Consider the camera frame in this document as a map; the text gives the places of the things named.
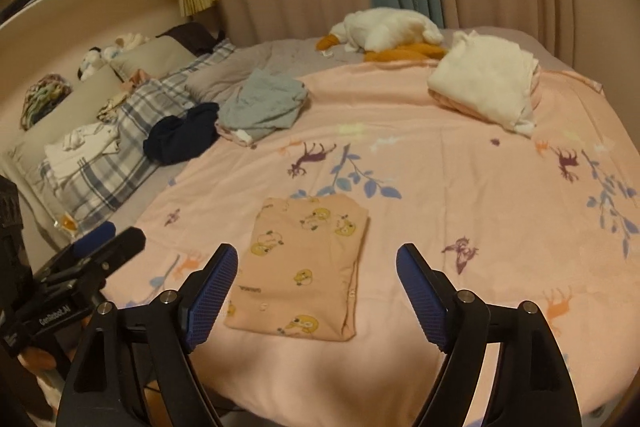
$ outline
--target pink duvet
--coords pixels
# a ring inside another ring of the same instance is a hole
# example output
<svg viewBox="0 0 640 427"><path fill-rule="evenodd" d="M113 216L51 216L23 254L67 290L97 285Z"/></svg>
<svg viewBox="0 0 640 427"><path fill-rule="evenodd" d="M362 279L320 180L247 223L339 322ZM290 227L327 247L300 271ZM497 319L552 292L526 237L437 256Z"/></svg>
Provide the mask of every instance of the pink duvet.
<svg viewBox="0 0 640 427"><path fill-rule="evenodd" d="M228 242L246 251L267 197L346 192L369 211L356 335L285 339L215 324L192 355L206 386L284 426L410 426L441 363L398 280L415 243L485 302L537 302L583 412L640 365L640 157L604 97L545 72L533 139L445 110L433 65L361 64L302 80L311 105L251 150L219 140L137 222L146 250L116 272L120 307L176 288ZM482 417L490 346L468 423Z"/></svg>

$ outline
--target folded baby clothes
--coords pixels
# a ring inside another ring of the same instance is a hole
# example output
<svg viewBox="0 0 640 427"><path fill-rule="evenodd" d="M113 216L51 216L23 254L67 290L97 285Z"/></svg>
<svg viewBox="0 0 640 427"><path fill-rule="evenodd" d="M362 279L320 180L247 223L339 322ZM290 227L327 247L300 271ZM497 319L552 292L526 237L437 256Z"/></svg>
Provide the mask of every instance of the folded baby clothes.
<svg viewBox="0 0 640 427"><path fill-rule="evenodd" d="M293 126L306 95L305 85L286 74L254 70L242 89L220 107L216 127L220 136L250 146Z"/></svg>
<svg viewBox="0 0 640 427"><path fill-rule="evenodd" d="M44 146L53 175L62 186L95 157L118 152L118 128L115 125L92 123L83 125L57 143Z"/></svg>
<svg viewBox="0 0 640 427"><path fill-rule="evenodd" d="M229 294L225 324L300 339L355 335L367 211L343 194L266 200Z"/></svg>
<svg viewBox="0 0 640 427"><path fill-rule="evenodd" d="M532 93L538 70L538 60L515 42L456 32L428 84L432 96L447 107L530 137L536 126Z"/></svg>

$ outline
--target white towel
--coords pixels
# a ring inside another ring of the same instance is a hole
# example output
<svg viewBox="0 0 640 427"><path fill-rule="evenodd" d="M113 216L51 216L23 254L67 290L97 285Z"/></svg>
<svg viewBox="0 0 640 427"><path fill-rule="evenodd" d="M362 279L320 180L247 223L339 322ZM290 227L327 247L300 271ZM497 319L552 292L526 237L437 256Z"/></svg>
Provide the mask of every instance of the white towel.
<svg viewBox="0 0 640 427"><path fill-rule="evenodd" d="M536 126L531 80L537 66L538 60L515 42L456 32L428 84L505 129L530 137Z"/></svg>
<svg viewBox="0 0 640 427"><path fill-rule="evenodd" d="M118 152L117 139L117 126L92 123L66 134L57 143L46 145L44 152L58 185L62 186L83 165L100 154Z"/></svg>

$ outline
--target stuffed toy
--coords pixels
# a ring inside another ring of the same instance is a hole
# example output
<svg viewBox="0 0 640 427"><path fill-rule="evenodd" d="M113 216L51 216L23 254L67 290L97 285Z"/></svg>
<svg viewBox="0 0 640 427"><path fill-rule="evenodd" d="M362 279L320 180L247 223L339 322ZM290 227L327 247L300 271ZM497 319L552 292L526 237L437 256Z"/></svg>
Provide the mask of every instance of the stuffed toy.
<svg viewBox="0 0 640 427"><path fill-rule="evenodd" d="M382 52L417 42L440 44L443 40L426 15L398 8L372 8L348 14L316 44L316 49L328 49L338 41L348 52Z"/></svg>
<svg viewBox="0 0 640 427"><path fill-rule="evenodd" d="M435 58L440 60L447 54L446 49L426 42L398 46L392 50L382 52L367 52L364 54L365 62L392 62L393 60L426 60Z"/></svg>
<svg viewBox="0 0 640 427"><path fill-rule="evenodd" d="M102 58L102 51L100 48L93 47L84 54L80 67L78 68L78 80L85 81L92 74L98 71L106 62Z"/></svg>

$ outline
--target pillow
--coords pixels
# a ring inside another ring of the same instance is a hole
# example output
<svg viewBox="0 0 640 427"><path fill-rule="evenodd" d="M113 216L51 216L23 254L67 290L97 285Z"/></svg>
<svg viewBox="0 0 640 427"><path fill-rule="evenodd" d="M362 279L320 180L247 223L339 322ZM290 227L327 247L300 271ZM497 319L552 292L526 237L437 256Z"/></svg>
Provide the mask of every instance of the pillow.
<svg viewBox="0 0 640 427"><path fill-rule="evenodd" d="M123 82L127 82L138 70L146 71L153 78L164 78L186 68L195 59L196 56L175 39L162 36L121 53L109 65Z"/></svg>
<svg viewBox="0 0 640 427"><path fill-rule="evenodd" d="M264 69L271 58L272 42L263 42L234 52L227 60L196 71L187 79L187 91L199 102L222 104L249 78Z"/></svg>
<svg viewBox="0 0 640 427"><path fill-rule="evenodd" d="M98 111L120 92L121 86L122 82L110 67L100 68L0 155L0 168L18 185L41 225L47 222L42 219L44 212L55 220L60 220L63 214L62 206L39 173L45 158L44 146L81 125L97 122Z"/></svg>

